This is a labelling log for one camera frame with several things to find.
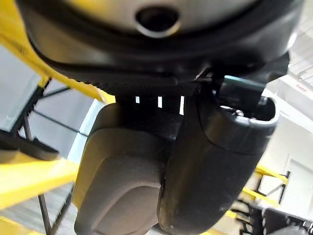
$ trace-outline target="metal frame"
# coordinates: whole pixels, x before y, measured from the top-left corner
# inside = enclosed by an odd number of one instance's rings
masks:
[[[30,126],[29,126],[29,122],[28,122],[28,117],[30,115],[31,112],[37,113],[39,115],[41,115],[42,117],[58,124],[61,125],[63,127],[65,127],[66,129],[69,129],[71,131],[74,131],[76,133],[80,133],[78,130],[75,130],[74,128],[67,126],[53,118],[50,118],[44,114],[41,114],[38,111],[34,110],[35,105],[37,104],[39,99],[42,98],[47,98],[47,97],[51,97],[53,95],[56,94],[60,94],[62,92],[68,91],[70,88],[66,87],[66,88],[62,88],[59,90],[56,90],[54,92],[48,93],[46,95],[44,95],[44,91],[45,88],[49,85],[49,82],[51,81],[51,79],[46,79],[43,78],[39,84],[37,85],[37,88],[35,89],[35,91],[32,93],[32,95],[30,96],[30,98],[28,99],[28,102],[26,103],[26,105],[24,106],[24,108],[22,109],[21,113],[19,114],[19,116],[17,117],[16,121],[14,122],[12,128],[11,128],[11,133],[14,135],[18,135],[19,134],[19,130],[24,127],[24,132],[25,132],[25,136],[26,139],[28,140],[32,140],[32,135],[31,135],[31,130],[30,130]],[[73,193],[73,188],[70,190],[61,210],[59,211],[58,216],[55,219],[55,222],[52,224],[50,224],[50,219],[49,219],[49,214],[48,214],[48,210],[47,210],[47,206],[46,206],[46,202],[45,202],[45,196],[43,194],[38,195],[38,200],[39,200],[39,204],[40,204],[40,209],[41,209],[41,213],[42,213],[42,217],[43,217],[43,222],[44,222],[44,226],[45,226],[45,233],[46,235],[55,235],[62,219],[64,218],[65,213],[67,212],[70,204],[71,204],[71,197],[72,197],[72,193]]]
[[[261,180],[262,180],[262,178],[263,178],[263,176],[262,176],[262,177],[260,178],[259,182],[258,182],[257,191],[256,191],[256,192],[259,193],[259,194],[261,194],[261,195],[263,195],[263,196],[265,196],[265,197],[267,197],[267,196],[271,195],[272,193],[274,193],[275,191],[277,191],[278,189],[282,188],[283,190],[282,190],[282,192],[281,192],[281,194],[280,194],[280,196],[279,196],[279,199],[278,199],[278,204],[280,205],[281,202],[282,202],[282,200],[283,200],[284,192],[285,192],[285,189],[286,189],[288,180],[289,180],[289,178],[290,178],[290,174],[291,174],[291,172],[290,172],[290,171],[287,171],[287,174],[286,174],[286,175],[282,175],[282,176],[284,176],[284,177],[286,178],[286,181],[284,181],[282,184],[278,185],[277,187],[273,188],[273,189],[272,189],[270,192],[268,192],[267,194],[263,194],[263,193],[261,193],[261,192],[259,191],[259,188],[260,188],[260,185],[261,185]]]

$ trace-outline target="black plastic housing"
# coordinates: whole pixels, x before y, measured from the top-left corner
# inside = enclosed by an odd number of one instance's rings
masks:
[[[40,160],[52,161],[59,157],[59,151],[40,142],[37,138],[31,141],[3,130],[0,130],[0,144],[2,145],[0,149],[21,151]]]
[[[303,0],[261,0],[215,27],[159,40],[96,24],[61,0],[16,2],[33,48],[58,72],[113,95],[192,95],[205,68],[243,73],[285,54]]]
[[[181,120],[135,104],[100,111],[74,188],[78,235],[144,235],[157,223],[159,188]]]
[[[160,193],[158,219],[165,231],[201,234],[237,199],[279,114],[268,99],[254,117],[257,119],[228,113],[206,94],[187,99]]]

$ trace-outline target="black metal bracket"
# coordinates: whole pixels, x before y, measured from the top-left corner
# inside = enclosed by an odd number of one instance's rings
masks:
[[[287,171],[287,174],[286,174],[286,178],[289,180],[290,178],[290,175],[291,175],[291,172],[290,171]],[[284,193],[285,193],[285,190],[286,190],[286,186],[287,186],[287,183],[282,185],[283,187],[283,190],[282,190],[282,193],[280,194],[280,197],[279,197],[279,201],[278,203],[281,204],[282,203],[282,200],[283,200],[283,197],[284,197]]]
[[[36,87],[11,128],[10,132],[13,135],[18,135],[18,131],[22,128],[25,117],[27,118],[29,116],[29,114],[34,110],[38,100],[44,96],[45,88],[49,85],[50,80],[51,79],[48,80],[44,87]]]
[[[28,123],[28,119],[27,119],[27,116],[25,115],[24,116],[24,123],[23,123],[23,126],[24,126],[24,131],[25,131],[25,135],[26,135],[26,138],[28,140],[31,140],[31,131],[30,131],[30,127],[29,127],[29,123]],[[45,226],[45,233],[46,235],[55,235],[56,234],[56,231],[58,229],[58,227],[60,226],[61,224],[61,221],[67,211],[67,209],[69,208],[70,206],[70,203],[71,203],[71,198],[72,198],[72,193],[73,193],[73,189],[74,189],[74,186],[72,187],[72,189],[70,190],[57,218],[55,219],[55,222],[54,224],[52,225],[51,227],[51,224],[50,224],[50,219],[49,219],[49,214],[48,214],[48,210],[47,210],[47,206],[46,206],[46,203],[45,203],[45,196],[43,194],[41,195],[38,195],[38,200],[39,200],[39,204],[40,204],[40,209],[41,209],[41,214],[42,214],[42,217],[43,217],[43,222],[44,222],[44,226]]]

